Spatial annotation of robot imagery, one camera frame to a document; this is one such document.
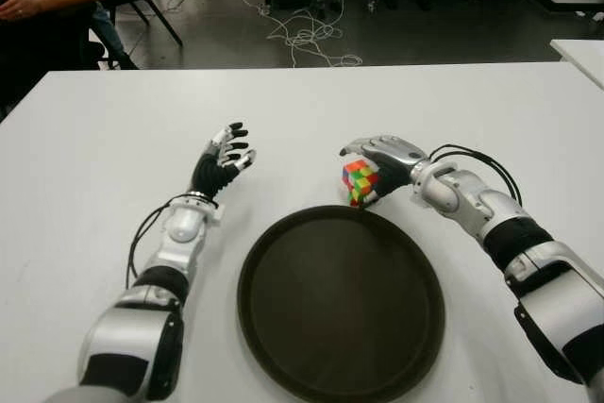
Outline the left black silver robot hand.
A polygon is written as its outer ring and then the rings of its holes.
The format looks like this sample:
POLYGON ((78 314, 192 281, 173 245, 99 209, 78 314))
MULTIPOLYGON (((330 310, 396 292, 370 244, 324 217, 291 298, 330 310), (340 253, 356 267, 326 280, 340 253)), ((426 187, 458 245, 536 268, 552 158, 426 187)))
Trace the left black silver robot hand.
POLYGON ((230 184, 256 159, 256 151, 244 139, 248 131, 242 122, 220 129, 207 143, 193 169, 191 192, 202 193, 208 199, 230 184))

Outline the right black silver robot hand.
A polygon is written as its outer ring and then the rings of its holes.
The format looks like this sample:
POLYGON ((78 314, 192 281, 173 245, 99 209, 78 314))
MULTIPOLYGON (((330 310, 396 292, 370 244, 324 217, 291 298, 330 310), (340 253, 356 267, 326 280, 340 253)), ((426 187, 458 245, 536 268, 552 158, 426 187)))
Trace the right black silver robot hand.
POLYGON ((428 155, 419 147, 392 135, 356 139, 339 152, 341 157, 348 154, 363 156, 377 166, 379 180, 359 203, 363 209, 394 190, 410 185, 413 168, 428 160, 428 155))

